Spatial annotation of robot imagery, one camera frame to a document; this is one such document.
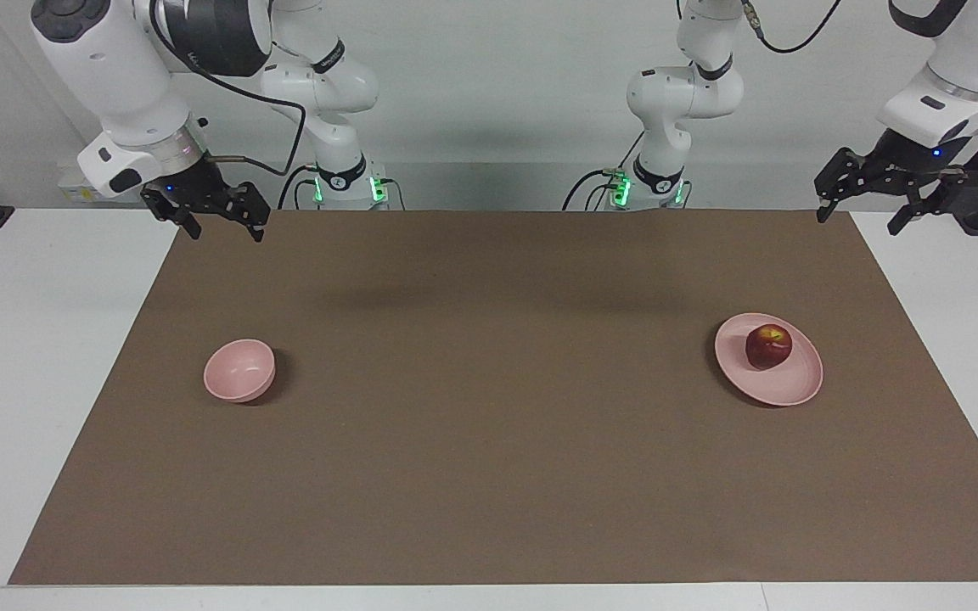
black clamp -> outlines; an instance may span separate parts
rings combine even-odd
[[[912,220],[919,219],[927,214],[940,216],[950,210],[948,206],[954,201],[964,189],[968,181],[968,174],[963,167],[954,165],[940,171],[938,175],[940,184],[934,193],[929,194],[927,199],[919,197],[919,190],[915,189],[908,193],[908,203],[902,205],[897,210],[896,215],[889,221],[889,235],[896,236],[907,227]]]
[[[963,167],[950,165],[968,140],[959,138],[928,148],[888,129],[870,154],[841,148],[814,178],[814,188],[823,201],[819,223],[829,220],[841,201],[863,193],[908,198],[908,204],[890,221],[893,235],[912,219],[947,212],[948,202],[968,179]],[[921,198],[919,190],[935,181],[941,182],[939,188],[927,199]]]
[[[147,182],[141,193],[143,202],[158,221],[173,221],[192,239],[199,239],[202,227],[194,214],[216,214],[247,227],[257,243],[263,241],[263,228],[271,216],[271,206],[251,182],[229,187],[217,166],[202,159],[189,170],[171,177]]]

apple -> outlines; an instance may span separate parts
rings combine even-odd
[[[758,370],[771,370],[791,356],[791,333],[779,325],[753,329],[745,338],[745,357]]]

green led light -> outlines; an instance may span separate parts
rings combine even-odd
[[[376,200],[376,204],[379,204],[381,201],[387,201],[387,188],[379,184],[379,179],[370,177],[368,181],[372,183],[372,197]]]
[[[632,191],[632,179],[626,177],[624,171],[620,171],[614,176],[614,194],[613,194],[613,204],[617,208],[626,208],[628,206],[628,194]]]

black cable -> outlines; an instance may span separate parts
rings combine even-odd
[[[834,2],[832,3],[832,7],[829,9],[829,12],[826,13],[825,15],[825,19],[822,20],[822,23],[818,24],[818,29],[815,30],[810,35],[810,38],[803,40],[801,45],[796,45],[789,49],[780,49],[778,47],[773,47],[772,43],[768,42],[768,39],[765,38],[764,31],[761,30],[761,19],[760,17],[756,16],[756,8],[753,8],[753,3],[750,3],[750,0],[742,0],[742,5],[744,5],[745,7],[746,16],[749,16],[750,11],[752,11],[753,16],[756,17],[756,20],[750,20],[750,27],[753,27],[753,31],[756,32],[757,38],[761,39],[761,44],[764,45],[765,48],[768,49],[769,51],[773,51],[773,53],[781,53],[781,54],[795,53],[796,51],[801,51],[802,49],[806,48],[807,45],[810,45],[811,42],[814,42],[814,39],[818,38],[818,34],[820,34],[822,30],[825,30],[825,26],[828,24],[828,20],[832,19],[832,14],[835,13],[835,10],[837,10],[837,8],[840,6],[840,3],[843,3],[843,0],[834,0]]]
[[[395,189],[399,191],[399,205],[401,206],[403,212],[407,211],[407,201],[405,200],[405,198],[402,197],[402,185],[400,185],[395,178],[384,178],[383,181],[379,182],[379,184],[395,185]]]
[[[594,199],[595,193],[602,191],[603,196],[605,196],[606,191],[608,191],[609,189],[610,189],[609,185],[598,185],[597,187],[594,187],[594,189],[591,189],[591,193],[587,194],[587,203],[583,205],[583,212],[587,212],[587,210],[590,210],[591,200]]]
[[[252,100],[255,101],[265,102],[265,104],[276,104],[279,105],[279,107],[298,109],[298,111],[300,112],[300,123],[298,127],[296,127],[296,136],[294,140],[292,140],[292,148],[291,150],[289,150],[289,158],[286,160],[286,166],[284,167],[283,170],[277,170],[275,169],[275,167],[271,167],[263,162],[256,161],[255,159],[252,158],[247,158],[247,156],[245,156],[242,159],[242,163],[250,163],[255,167],[260,167],[260,169],[262,170],[269,171],[269,173],[277,175],[277,177],[284,177],[284,175],[288,174],[289,171],[292,170],[292,164],[294,164],[294,159],[296,158],[296,150],[299,149],[300,147],[300,138],[304,132],[304,124],[306,124],[307,122],[307,109],[304,109],[302,105],[296,104],[295,102],[290,102],[288,100],[278,100],[277,98],[268,98],[267,96],[260,96],[259,93],[248,92],[248,90],[241,89],[236,85],[228,84],[228,82],[221,81],[220,78],[216,78],[214,77],[214,75],[207,72],[207,70],[202,69],[201,66],[198,66],[197,64],[195,64],[194,61],[191,61],[191,58],[182,57],[182,55],[176,52],[176,49],[171,45],[171,42],[168,42],[168,39],[166,38],[166,36],[164,36],[164,32],[160,31],[160,26],[158,25],[158,23],[156,23],[157,3],[158,0],[152,0],[150,3],[150,26],[153,27],[153,32],[156,34],[156,37],[160,39],[160,43],[164,45],[164,48],[166,48],[168,52],[173,54],[176,59],[179,59],[180,62],[183,62],[183,65],[187,66],[187,70],[191,70],[191,72],[201,76],[202,78],[205,78],[207,81],[213,82],[214,85],[221,87],[221,89],[226,89],[229,92],[233,92],[233,93],[239,93],[241,94],[241,96],[244,96],[246,98],[251,98]]]
[[[296,183],[296,186],[294,187],[294,189],[292,189],[292,204],[297,210],[300,209],[300,188],[303,187],[304,185],[312,185],[314,187],[318,186],[315,184],[314,179],[312,179],[311,181],[301,181]]]
[[[627,154],[625,154],[625,156],[622,156],[621,163],[618,163],[617,164],[617,170],[624,170],[625,169],[625,164],[628,162],[628,158],[630,158],[630,156],[632,156],[632,152],[636,150],[636,147],[637,146],[640,146],[640,140],[642,140],[642,139],[644,139],[644,132],[640,132],[640,135],[639,136],[636,136],[636,140],[635,140],[635,142],[632,143],[632,147],[629,147],[629,150],[628,150]],[[613,182],[613,177],[611,177],[609,179],[609,181],[606,181],[606,185],[605,185],[606,186],[606,190],[602,191],[601,196],[599,196],[599,203],[596,204],[596,205],[594,205],[594,210],[591,211],[591,212],[598,212],[599,209],[602,208],[602,200],[606,197],[606,194],[610,192],[610,183],[611,182]]]
[[[576,191],[583,186],[584,182],[590,181],[591,178],[601,177],[601,170],[588,171],[587,174],[583,175],[583,178],[579,179],[576,184],[571,187],[571,191],[568,191],[568,197],[564,198],[564,205],[560,206],[560,212],[566,212],[568,210],[568,205],[571,203],[571,198],[575,196]]]
[[[282,210],[284,208],[284,198],[289,194],[289,188],[292,187],[292,182],[295,181],[296,177],[300,175],[302,171],[318,171],[313,165],[302,165],[298,169],[293,170],[292,174],[286,178],[286,184],[282,187],[282,196],[278,197],[278,209]]]
[[[282,174],[278,174],[278,171],[274,170],[271,166],[269,166],[269,165],[267,165],[267,164],[265,164],[263,162],[260,162],[259,160],[252,159],[252,158],[250,158],[250,156],[243,156],[242,154],[237,154],[237,155],[228,155],[228,154],[214,155],[214,156],[210,156],[209,159],[210,159],[210,161],[212,161],[214,163],[247,163],[248,165],[254,165],[255,167],[259,167],[259,169],[262,169],[262,170],[265,170],[265,171],[269,171],[269,173],[271,173],[271,174],[277,174],[279,177],[282,176]]]

brown paper mat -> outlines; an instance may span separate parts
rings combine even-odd
[[[718,374],[746,311],[812,338],[818,398]],[[201,383],[241,337],[279,352],[256,407]],[[209,221],[11,583],[709,580],[978,580],[978,440],[849,216]]]

